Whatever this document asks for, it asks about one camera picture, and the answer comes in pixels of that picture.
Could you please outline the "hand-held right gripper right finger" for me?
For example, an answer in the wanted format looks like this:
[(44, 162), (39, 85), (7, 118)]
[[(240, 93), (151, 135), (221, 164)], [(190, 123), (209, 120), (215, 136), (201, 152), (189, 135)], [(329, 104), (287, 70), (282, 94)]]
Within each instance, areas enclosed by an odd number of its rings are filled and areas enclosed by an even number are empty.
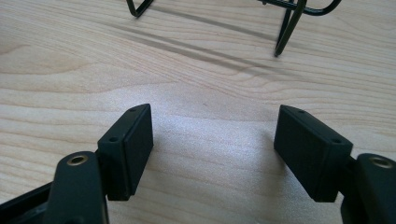
[(353, 144), (308, 112), (279, 108), (274, 149), (315, 202), (332, 203)]

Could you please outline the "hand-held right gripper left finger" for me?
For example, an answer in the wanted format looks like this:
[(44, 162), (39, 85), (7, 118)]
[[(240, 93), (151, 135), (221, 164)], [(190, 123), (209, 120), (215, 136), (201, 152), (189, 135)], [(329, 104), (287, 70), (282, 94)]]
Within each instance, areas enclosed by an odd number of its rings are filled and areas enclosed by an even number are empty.
[(96, 154), (110, 201), (135, 195), (152, 148), (150, 104), (127, 109), (98, 141)]

